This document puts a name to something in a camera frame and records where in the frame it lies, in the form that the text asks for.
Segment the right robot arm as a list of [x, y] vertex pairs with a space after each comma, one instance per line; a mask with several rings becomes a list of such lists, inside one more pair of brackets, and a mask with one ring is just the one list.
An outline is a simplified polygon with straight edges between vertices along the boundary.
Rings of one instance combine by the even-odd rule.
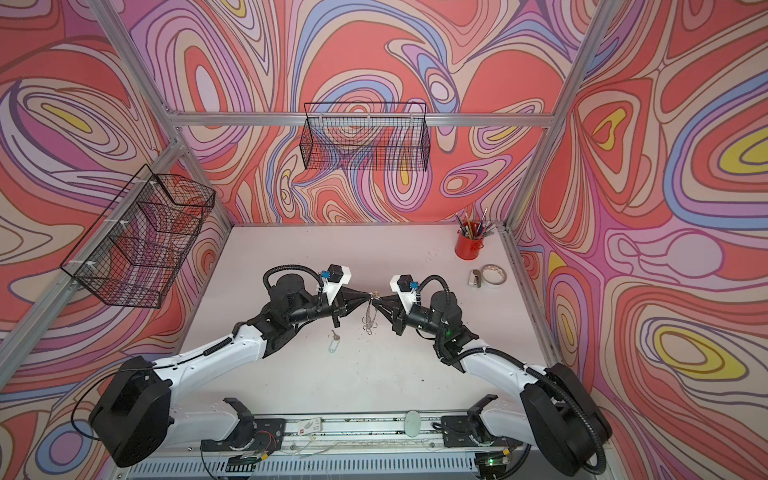
[[408, 328], [430, 334], [441, 363], [488, 382], [521, 405], [508, 408], [497, 397], [480, 401], [473, 416], [481, 431], [537, 447], [563, 475], [605, 473], [612, 427], [569, 367], [533, 365], [490, 346], [464, 324], [452, 292], [434, 293], [428, 307], [418, 296], [396, 293], [373, 299], [372, 306], [396, 334]]

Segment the metal keyring organizer yellow grip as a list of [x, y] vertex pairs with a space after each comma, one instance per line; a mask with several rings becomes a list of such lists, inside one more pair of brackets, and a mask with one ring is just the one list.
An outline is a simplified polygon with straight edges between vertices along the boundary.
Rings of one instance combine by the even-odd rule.
[[373, 330], [377, 328], [377, 315], [378, 310], [374, 306], [374, 301], [379, 299], [379, 295], [377, 292], [372, 292], [370, 294], [368, 303], [366, 305], [366, 310], [364, 313], [364, 316], [362, 318], [362, 329], [367, 335], [372, 335]]

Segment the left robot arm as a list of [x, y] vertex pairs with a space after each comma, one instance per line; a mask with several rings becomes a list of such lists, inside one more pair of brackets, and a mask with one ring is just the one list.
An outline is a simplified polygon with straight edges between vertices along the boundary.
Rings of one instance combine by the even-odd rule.
[[[273, 274], [280, 276], [276, 282], [270, 280]], [[125, 361], [89, 414], [89, 426], [121, 468], [174, 443], [200, 441], [233, 451], [256, 447], [255, 418], [234, 397], [225, 398], [222, 411], [172, 409], [229, 371], [275, 354], [317, 320], [329, 318], [338, 327], [371, 298], [349, 287], [350, 279], [349, 269], [339, 265], [320, 273], [295, 264], [268, 270], [263, 284], [269, 300], [255, 317], [193, 350], [156, 361], [142, 356]]]

